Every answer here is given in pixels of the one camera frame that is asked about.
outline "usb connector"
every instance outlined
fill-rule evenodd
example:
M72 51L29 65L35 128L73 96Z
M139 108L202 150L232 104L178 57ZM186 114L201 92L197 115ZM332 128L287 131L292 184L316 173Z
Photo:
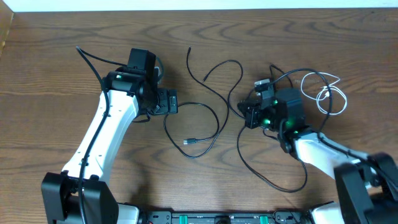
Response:
M187 144L195 144L197 142L196 139L184 139L183 144L187 145Z

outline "robotic arm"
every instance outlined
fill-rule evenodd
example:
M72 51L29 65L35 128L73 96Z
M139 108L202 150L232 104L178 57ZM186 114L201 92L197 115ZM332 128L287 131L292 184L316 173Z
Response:
M87 160L84 207L88 223L277 223L276 214L159 212L148 215L137 207L117 203L108 188L109 176L119 146L134 118L177 113L177 92L157 87L160 74L156 56L147 50L132 49L126 66L103 78L105 90L95 117L76 153L61 174L47 173L42 196L48 223L82 223L79 210L78 178L81 158L104 116L105 94L109 113ZM397 167L387 154L367 155L341 146L305 124L300 92L293 88L275 91L269 80L254 84L259 99L238 104L248 128L261 127L278 133L281 148L295 159L309 163L336 180L340 204L329 203L307 214L278 213L278 223L396 223L398 222ZM380 175L374 169L381 170ZM382 187L382 194L370 197L368 187Z
M47 173L42 195L48 223L81 223L77 180L82 157L103 119L105 95L109 98L108 117L95 139L84 173L84 207L88 223L146 223L137 207L119 204L108 188L111 169L121 141L133 119L143 114L177 113L177 92L157 87L162 74L155 67L156 56L147 50L131 49L127 66L103 78L97 112L76 153L61 174Z
M313 222L398 222L395 185L398 183L398 170L391 156L385 153L370 156L318 134L305 124L300 92L294 88L275 91L267 79L256 82L254 89L260 98L238 104L245 126L277 132L284 152L336 180L340 205L333 203L314 208L310 211ZM382 193L370 197L367 188L379 186Z

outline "white wall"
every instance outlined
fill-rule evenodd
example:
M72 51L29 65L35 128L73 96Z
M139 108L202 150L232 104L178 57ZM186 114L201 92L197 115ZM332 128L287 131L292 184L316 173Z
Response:
M14 12L398 7L398 0L3 0Z

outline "green led light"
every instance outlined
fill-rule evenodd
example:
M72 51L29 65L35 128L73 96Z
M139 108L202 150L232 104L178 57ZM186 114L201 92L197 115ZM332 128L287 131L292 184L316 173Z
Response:
M286 128L291 128L293 127L293 122L286 121Z

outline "wire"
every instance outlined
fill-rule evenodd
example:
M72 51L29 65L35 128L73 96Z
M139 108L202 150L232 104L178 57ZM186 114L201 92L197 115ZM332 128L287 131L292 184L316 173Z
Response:
M286 119L282 119L280 121L280 123L279 123L279 134L278 135L280 136L281 139L284 139L284 130L283 130L283 128L284 128L285 122L286 122Z
M272 78L272 81L274 81L275 80L275 76L274 76L274 73L272 72L272 68L274 68L274 69L276 69L276 70L278 70L278 71L280 71L282 74L284 74L284 71L282 71L282 69L280 69L280 68L278 68L276 65L274 65L274 64L270 64L269 65L269 71L270 71L270 73L271 73L271 78ZM293 83L292 83L292 80L290 79L290 77L289 76L286 76L287 77L287 79L289 80L289 82L290 82L290 87L292 87L293 88Z
M238 138L236 139L236 148L238 149L238 154L239 157L241 158L242 162L244 163L244 165L256 176L258 176L262 181L264 181L266 184L270 185L273 189L279 190L281 192L285 192L285 193L294 193L294 192L298 192L299 190L302 190L305 185L307 184L307 179L308 179L308 174L307 174L307 168L305 167L305 164L303 161L299 160L301 162L301 165L304 168L304 172L305 172L305 180L304 180L304 184L297 188L297 189L293 189L293 190L289 190L289 189L284 189L282 187L279 187L277 185L275 185L274 183L272 183L270 180L268 180L266 177L264 177L262 174L258 173L255 169L253 169L244 159L243 156L241 154L241 151L239 149L239 139L241 137L241 134L243 132L243 130L245 129L245 126L243 126L243 128L240 130L239 134L238 134Z
M209 107L208 105L206 105L206 104L204 104L204 103L197 103L197 102L185 102L185 103L181 103L181 104L179 104L178 107L181 107L181 106L184 106L184 105L199 105L199 106L204 106L205 108L208 108L208 109L213 113L213 115L214 115L214 117L216 118L216 121L217 121L217 130L216 130L216 132L215 132L212 136L210 136L210 137L208 137L208 138L204 138L204 139L195 139L195 143L196 143L196 142L201 142L201 141L208 141L208 140L210 140L210 139L212 139L212 138L214 138L214 137L217 136L217 134L218 134L219 131L220 131L220 121L218 120L218 117L217 117L216 112L215 112L211 107ZM169 117L168 114L164 117L164 120L163 120L163 128L164 128L164 131L166 132L167 137L169 137L169 139L170 139L170 141L173 143L173 145L174 145L185 157L187 157L187 158L189 158L189 159L196 159L196 158L199 158L199 157L201 157L201 156L204 156L204 155L211 149L211 147L208 147L207 150L206 150L205 152L203 152L203 153L201 153L200 155L197 155L197 156L188 155L186 152L184 152L184 151L174 142L174 140L173 140L172 137L170 136L169 132L167 131L167 127L166 127L166 119L167 119L167 117Z
M256 90L256 88L253 88L253 89L250 90L250 92L248 93L248 96L246 97L246 100L248 100L250 98L250 96L252 95L254 90Z
M119 63L119 62L112 62L112 61L110 61L110 60L106 60L106 59L103 59L103 58L100 58L100 57L97 57L97 56L94 56L94 55L92 55L92 54L89 54L89 53L87 53L87 52L85 52L83 49L81 49L81 48L79 48L79 54L80 55L82 55L81 53L83 53L83 54L85 54L85 55L87 55L87 56L89 56L89 57L92 57L92 58L94 58L94 59L97 59L97 60L100 60L100 61L102 61L102 62L106 62L106 63L111 63L111 64L113 64L113 65L120 65L120 66L124 66L124 67L126 67L127 65L125 65L125 64L123 64L123 63Z
M226 60L226 61L224 61L224 62L219 63L218 65L214 66L214 67L207 73L207 75L203 78L202 82L205 82L205 81L207 80L207 78L209 77L210 73L211 73L214 69L216 69L216 68L219 67L220 65L223 65L223 64L228 63L228 62L233 62L233 63L238 64L239 67L240 67L240 69L241 69L241 76L240 76L239 80L236 82L236 84L232 87L232 89L231 89L231 90L229 91L229 93L228 93L228 97L227 97L228 106L229 106L229 108L231 109L231 111L232 111L236 116L238 116L239 118L244 119L243 116L241 116L236 110L234 110L234 108L231 106L231 103L230 103L231 93L232 93L232 91L235 89L235 87L239 84L239 82L242 80L242 77L243 77L243 67L242 67L242 64L241 64L239 61L237 61L237 60Z
M325 72L320 72L320 73L321 73L322 75L328 75L328 76L330 76L330 77L337 78L337 80L336 80L335 82L329 84L329 87L330 87L330 89L331 89L332 91L336 91L338 94L340 94L341 97L344 98L345 103L344 103L343 109L341 109L339 112L336 112L336 113L330 113L330 115L338 115L338 114L341 114L341 113L346 109L346 107L347 107L347 97L346 97L346 95L343 93L343 91L341 91L339 88L337 88L337 87L334 86L334 84L336 84L336 83L338 83L338 82L340 81L340 78L337 77L337 76L335 76L335 75L331 75L331 74L329 74L329 73L325 73ZM304 84L305 78L306 78L307 76L313 75L313 74L315 74L315 72L311 72L311 73L308 73L308 74L304 75L304 77L303 77L303 79L302 79L302 82L301 82L301 86L300 86L301 92L302 92L303 95L306 96L307 98L309 98L309 99L311 99L311 100L315 100L315 101L317 102L318 109L321 111L321 113L327 114L327 111L324 110L324 109L320 106L320 104L319 104L320 101L326 99L326 98L329 96L329 93L327 92L327 90L328 90L327 87L326 87L326 86L323 86L323 87L322 87L322 90L317 94L317 97L316 97L316 98L311 97L311 96L308 96L308 95L304 92L304 90L303 90L303 84Z
M159 63L160 69L162 70L160 75L157 77L157 83L160 84L162 78L164 77L164 67L163 67L163 63L162 63L162 61L161 61L161 59L159 57L156 57L156 61L157 61L157 63Z
M108 93L106 93L105 90L105 86L104 83L99 75L99 73L96 71L96 69L94 68L93 64L87 59L87 57L85 56L88 55L90 57L93 57L95 59L100 60L98 57L95 57L93 55L90 55L89 53L85 52L84 50L82 50L81 48L79 48L79 46L76 46L76 50L79 52L80 56L86 61L87 65L92 69L92 71L94 72L95 76L97 77L99 84L101 85L101 90L104 93L104 97L105 97L105 103L106 103L106 108L105 108L105 112L104 115L101 119L101 122L98 125L97 130L94 133L93 138L91 139L86 153L84 155L84 157L81 159L81 167L80 167L80 173L79 173L79 179L78 179L78 193L79 193L79 209L80 209L80 215L81 215L81 220L83 221L83 224L87 223L87 218L86 218L86 212L85 212L85 206L84 206L84 195L83 195L83 177L85 174L85 168L87 165L87 159L88 156L90 155L90 151L91 148L93 147L95 140L98 136L98 134L101 131L102 126L105 123L106 118L108 117L109 114L109 97L108 97Z
M263 133L263 135L265 135L265 136L267 136L267 137L269 137L269 138L271 138L271 139L273 139L273 140L275 140L275 141L279 141L277 137L275 137L275 136L269 136L269 135L266 133L267 130L268 130L267 128L262 128L262 133Z
M210 90L212 93L214 93L214 94L216 94L217 96L219 96L219 97L225 102L226 109L227 109L225 121L224 121L222 127L221 127L220 129L217 128L217 132L216 132L214 135L212 135L211 137L206 138L206 139L199 139L199 140L197 140L197 141L207 141L207 140L213 139L213 141L211 142L211 144L209 145L209 147L206 149L206 151L203 152L203 153L201 153L201 154L199 154L199 155L197 155L197 156L191 156L191 155L186 154L180 147L178 147L178 146L176 145L176 143L174 142L174 140L171 138L170 134L169 134L168 131L167 131L166 119L167 119L168 115L165 116L164 122L163 122L163 127L164 127L164 129L165 129L165 132L166 132L167 137L169 137L169 139L170 139L170 141L173 143L173 145L174 145L185 157L187 157L187 158L189 158L189 159L197 159L197 158L199 158L199 157L204 156L207 152L210 151L210 149L213 147L214 143L216 142L218 136L219 136L219 135L221 134L221 132L224 130L224 127L225 127L226 122L228 121L228 117L229 117L229 109L231 109L232 111L234 111L234 113L235 113L237 116L242 117L242 116L240 116L234 109L232 109L232 106L229 104L229 97L230 97L232 91L235 89L235 87L236 87L236 86L239 84L239 82L242 80L242 77L243 77L243 67L242 67L242 65L241 65L237 60L226 60L226 61L221 62L221 63L219 63L218 65L214 66L214 67L207 73L207 75L205 76L205 78L203 79L203 81L200 82L199 80L197 80L197 79L193 76L193 74L192 74L192 72L191 72L191 70L190 70L190 68L189 68L188 59L189 59L190 52L191 52L191 46L189 46L188 52L187 52L187 61L186 61L186 63L187 63L187 70L188 70L188 73L189 73L190 76L191 76L197 83L199 83L201 86L205 87L206 89ZM227 63L227 62L234 62L234 63L238 64L239 67L241 68L241 76L240 76L239 80L235 83L235 85L232 87L232 89L229 91L229 93L228 93L228 100L226 100L223 96L221 96L219 93L217 93L216 91L214 91L213 89L211 89L211 88L208 87L207 85L203 84L203 82L206 81L206 79L208 78L208 76L210 75L210 73L211 73L214 69L216 69L216 68L219 67L220 65L223 65L223 64L225 64L225 63ZM217 117L216 113L214 112L214 110L211 109L209 106L207 106L207 105L205 105L205 104L203 104L203 103L197 103L197 102L182 103L182 104L179 105L179 106L183 106L183 105L186 105L186 104L201 105L201 106L207 107L207 108L208 108L209 110L211 110L211 112L214 114L214 116L215 116L215 118L216 118L216 120L217 120L217 124L218 124L217 127L219 126L218 117Z
M340 148L328 143L321 136L321 131L322 131L323 127L325 127L325 124L326 124L328 118L330 117L331 109L332 109L332 106L333 106L333 97L332 97L331 88L330 88L330 85L328 83L328 80L320 72L318 72L318 71L316 71L314 69L311 69L311 68L299 68L299 69L291 70L291 71L283 74L277 80L275 80L273 82L270 82L270 85L273 85L273 84L279 82L282 78L287 77L288 75L290 75L292 73L301 72L301 71L313 72L313 73L317 74L323 80L323 82L325 83L325 86L328 89L329 107L328 107L328 110L326 111L325 119L322 121L322 123L321 123L321 125L320 125L320 127L319 127L319 129L317 131L317 138L319 139L319 141L321 141L323 144L327 145L328 147L331 147L332 149L335 149L335 150L337 150L337 151L339 151L341 153L347 154L347 155L349 155L349 156L351 156L351 157L353 157L355 159L359 159L363 164L366 164L367 166L373 168L374 171L376 171L382 178L384 178L387 182L389 182L391 185L393 185L393 187L395 189L397 189L397 186L398 186L397 183L395 181L393 181L391 179L391 177L389 177L383 170L380 170L380 168L378 168L377 165L373 164L372 162L369 162L368 159L363 159L362 157L353 154L351 152L351 150L350 151L345 151L344 149L340 149Z
M147 111L146 116L147 116L147 119L141 119L141 120L139 120L139 121L134 121L134 120L133 120L133 123L146 123L146 122L149 122L149 121L150 121L150 114L149 114L148 111Z

